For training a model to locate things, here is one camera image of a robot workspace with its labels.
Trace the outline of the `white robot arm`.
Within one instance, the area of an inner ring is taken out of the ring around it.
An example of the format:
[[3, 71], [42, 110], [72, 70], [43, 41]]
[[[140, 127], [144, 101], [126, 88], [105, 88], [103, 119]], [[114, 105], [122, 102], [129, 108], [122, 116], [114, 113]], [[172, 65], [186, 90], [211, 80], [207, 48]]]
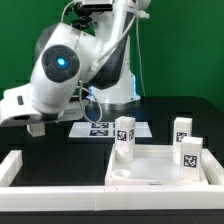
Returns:
[[41, 34], [30, 82], [0, 100], [0, 127], [79, 120], [83, 84], [106, 89], [120, 79], [128, 31], [147, 18], [151, 0], [72, 0], [79, 21], [60, 21]]

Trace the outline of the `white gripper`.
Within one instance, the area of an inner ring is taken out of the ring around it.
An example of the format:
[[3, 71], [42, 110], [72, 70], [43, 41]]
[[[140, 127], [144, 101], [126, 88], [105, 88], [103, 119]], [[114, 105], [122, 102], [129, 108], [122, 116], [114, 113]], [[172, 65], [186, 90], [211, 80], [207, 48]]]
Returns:
[[0, 101], [0, 127], [79, 120], [83, 117], [78, 101], [70, 102], [59, 114], [46, 114], [32, 107], [28, 93], [30, 85], [4, 91]]

